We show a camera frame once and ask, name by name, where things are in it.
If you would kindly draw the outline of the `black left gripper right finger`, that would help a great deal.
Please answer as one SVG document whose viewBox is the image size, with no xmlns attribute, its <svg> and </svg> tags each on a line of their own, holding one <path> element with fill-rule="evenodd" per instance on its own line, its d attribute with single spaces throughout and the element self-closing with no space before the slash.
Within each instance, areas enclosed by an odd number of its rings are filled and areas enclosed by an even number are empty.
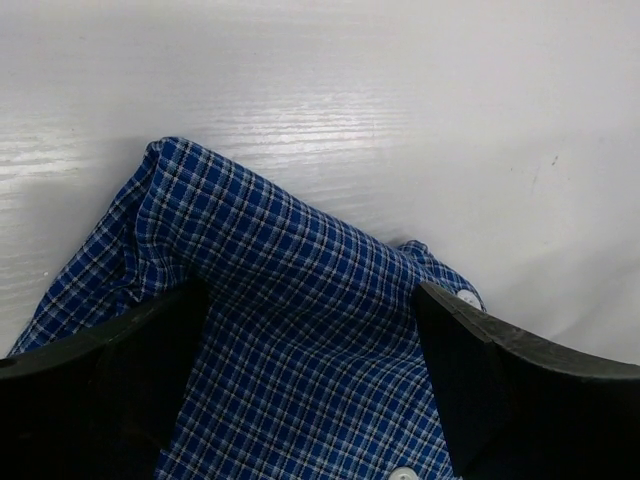
<svg viewBox="0 0 640 480">
<path fill-rule="evenodd" d="M 546 340 L 433 283 L 414 306 L 456 476 L 638 478 L 638 366 Z"/>
</svg>

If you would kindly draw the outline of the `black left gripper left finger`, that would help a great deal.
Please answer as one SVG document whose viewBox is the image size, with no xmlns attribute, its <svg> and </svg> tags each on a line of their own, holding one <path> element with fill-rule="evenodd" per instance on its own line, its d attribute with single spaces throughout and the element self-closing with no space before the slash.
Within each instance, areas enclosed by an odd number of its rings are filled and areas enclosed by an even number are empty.
<svg viewBox="0 0 640 480">
<path fill-rule="evenodd" d="M 1 361 L 4 479 L 150 479 L 169 447 L 208 309 L 187 282 Z"/>
</svg>

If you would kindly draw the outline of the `blue plaid long sleeve shirt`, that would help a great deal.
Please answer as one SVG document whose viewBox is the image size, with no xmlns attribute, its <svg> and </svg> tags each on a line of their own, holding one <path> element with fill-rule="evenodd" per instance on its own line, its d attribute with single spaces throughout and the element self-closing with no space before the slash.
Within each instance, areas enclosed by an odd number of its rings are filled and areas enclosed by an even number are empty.
<svg viewBox="0 0 640 480">
<path fill-rule="evenodd" d="M 140 167 L 14 344 L 26 352 L 197 278 L 209 311 L 159 479 L 421 479 L 453 469 L 411 305 L 429 248 L 386 245 L 183 138 Z"/>
</svg>

